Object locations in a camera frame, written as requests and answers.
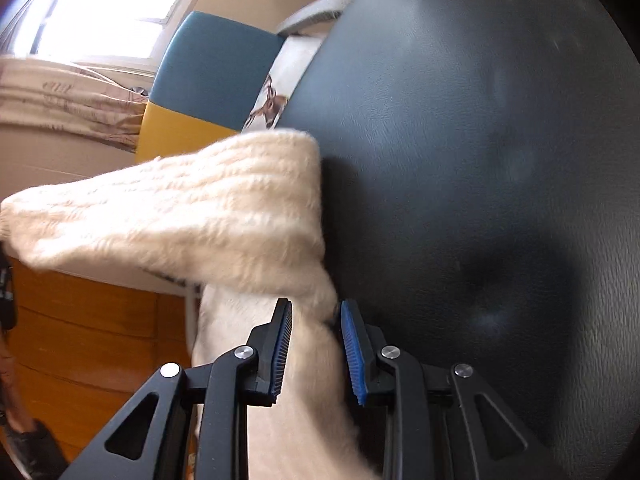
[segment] deer print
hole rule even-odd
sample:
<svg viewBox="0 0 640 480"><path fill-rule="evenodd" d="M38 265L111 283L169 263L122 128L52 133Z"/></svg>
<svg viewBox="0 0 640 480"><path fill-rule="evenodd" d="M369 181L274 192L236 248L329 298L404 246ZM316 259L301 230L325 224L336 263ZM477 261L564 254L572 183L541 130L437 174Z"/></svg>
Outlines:
<svg viewBox="0 0 640 480"><path fill-rule="evenodd" d="M285 95L277 95L272 83L271 75L268 75L267 79L264 81L264 85L262 85L262 88L266 89L267 99L260 108L251 112L251 115L249 115L249 118L244 123L245 128L253 123L254 119L259 116L264 116L264 122L266 123L267 128L271 128L278 116L284 110L289 98Z"/></svg>

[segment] beige cloth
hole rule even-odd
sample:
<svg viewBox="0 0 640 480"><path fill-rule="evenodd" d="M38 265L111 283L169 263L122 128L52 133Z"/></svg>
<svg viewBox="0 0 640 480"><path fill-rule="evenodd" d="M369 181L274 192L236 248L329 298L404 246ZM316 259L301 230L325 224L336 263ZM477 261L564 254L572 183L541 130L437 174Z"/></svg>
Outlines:
<svg viewBox="0 0 640 480"><path fill-rule="evenodd" d="M78 65L0 57L0 124L68 132L135 151L147 101Z"/></svg>
<svg viewBox="0 0 640 480"><path fill-rule="evenodd" d="M365 480L344 406L344 363L327 328L320 160L292 130L242 134L191 155L17 193L0 240L31 267L111 260L205 282L194 364L244 344L275 299L294 306L278 403L248 413L254 480Z"/></svg>

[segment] blue and yellow panel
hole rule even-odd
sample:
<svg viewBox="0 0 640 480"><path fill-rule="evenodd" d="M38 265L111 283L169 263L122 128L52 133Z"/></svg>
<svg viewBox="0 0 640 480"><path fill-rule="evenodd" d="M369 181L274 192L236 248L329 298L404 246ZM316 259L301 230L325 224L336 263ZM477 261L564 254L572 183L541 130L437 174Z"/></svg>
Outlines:
<svg viewBox="0 0 640 480"><path fill-rule="evenodd" d="M162 58L136 160L194 152L240 131L283 42L259 28L192 12Z"/></svg>

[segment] window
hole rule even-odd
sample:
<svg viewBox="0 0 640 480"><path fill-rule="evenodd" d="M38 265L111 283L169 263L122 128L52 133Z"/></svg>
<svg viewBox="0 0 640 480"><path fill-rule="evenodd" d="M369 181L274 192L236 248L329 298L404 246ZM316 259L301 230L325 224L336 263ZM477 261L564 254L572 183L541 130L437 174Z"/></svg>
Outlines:
<svg viewBox="0 0 640 480"><path fill-rule="evenodd" d="M13 35L38 54L155 72L191 0L31 0Z"/></svg>

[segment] white fabric with deer print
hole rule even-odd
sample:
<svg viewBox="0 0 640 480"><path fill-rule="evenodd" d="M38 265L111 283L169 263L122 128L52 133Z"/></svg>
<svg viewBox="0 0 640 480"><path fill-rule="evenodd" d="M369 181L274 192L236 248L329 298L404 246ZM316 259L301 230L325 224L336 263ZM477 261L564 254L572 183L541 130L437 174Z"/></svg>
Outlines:
<svg viewBox="0 0 640 480"><path fill-rule="evenodd" d="M256 132L276 127L291 94L314 58L324 38L289 36L273 61L243 132Z"/></svg>

